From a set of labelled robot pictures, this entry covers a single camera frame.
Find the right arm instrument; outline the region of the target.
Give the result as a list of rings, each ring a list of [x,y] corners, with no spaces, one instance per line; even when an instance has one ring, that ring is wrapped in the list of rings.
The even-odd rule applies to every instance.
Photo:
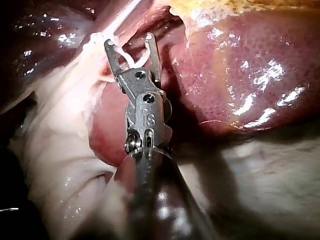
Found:
[[[155,76],[144,67],[118,70],[115,74],[119,88],[129,99],[125,108],[127,154],[151,148],[171,152],[173,130],[168,121],[172,105]]]

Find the right arm instrument jaw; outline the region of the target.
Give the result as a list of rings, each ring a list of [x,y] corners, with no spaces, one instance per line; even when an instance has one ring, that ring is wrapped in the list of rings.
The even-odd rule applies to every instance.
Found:
[[[161,62],[159,57],[158,45],[156,42],[155,35],[151,32],[148,32],[145,37],[145,46],[149,50],[151,66],[150,70],[154,73],[155,76],[159,76],[161,73]]]
[[[110,39],[107,39],[104,42],[104,49],[114,78],[123,78],[124,70],[120,67],[116,56],[116,45]]]

